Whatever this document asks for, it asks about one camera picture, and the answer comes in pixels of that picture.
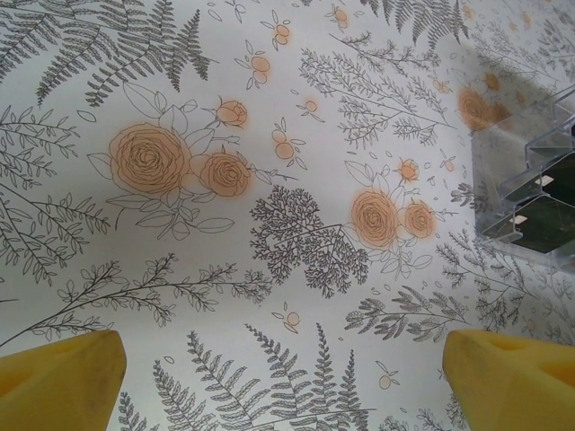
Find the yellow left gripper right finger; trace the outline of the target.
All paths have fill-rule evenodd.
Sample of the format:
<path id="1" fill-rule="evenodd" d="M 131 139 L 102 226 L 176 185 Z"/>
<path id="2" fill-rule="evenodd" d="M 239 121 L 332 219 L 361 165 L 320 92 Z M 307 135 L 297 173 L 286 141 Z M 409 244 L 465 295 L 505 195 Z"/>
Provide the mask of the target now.
<path id="1" fill-rule="evenodd" d="M 472 430 L 572 430 L 574 347 L 453 330 L 442 358 Z"/>

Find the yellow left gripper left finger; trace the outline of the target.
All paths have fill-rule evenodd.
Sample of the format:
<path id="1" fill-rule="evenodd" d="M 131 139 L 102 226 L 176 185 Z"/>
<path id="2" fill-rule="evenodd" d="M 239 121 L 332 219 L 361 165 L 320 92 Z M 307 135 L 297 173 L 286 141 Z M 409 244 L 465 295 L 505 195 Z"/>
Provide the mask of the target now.
<path id="1" fill-rule="evenodd" d="M 97 330 L 1 358 L 3 430 L 105 430 L 127 358 L 115 330 Z"/>

